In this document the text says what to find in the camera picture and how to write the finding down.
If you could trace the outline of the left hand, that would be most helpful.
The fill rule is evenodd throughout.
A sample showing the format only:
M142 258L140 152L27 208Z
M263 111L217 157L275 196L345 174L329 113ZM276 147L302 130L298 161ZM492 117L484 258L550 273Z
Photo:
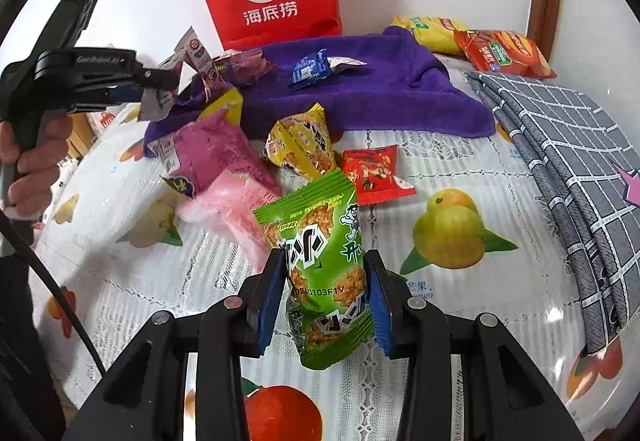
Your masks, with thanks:
M11 123L1 123L1 164L16 164L20 179L8 188L8 201L21 218L40 216L51 204L51 187L58 181L58 164L66 157L67 140L73 132L68 116L53 118L44 129L46 141L22 152Z

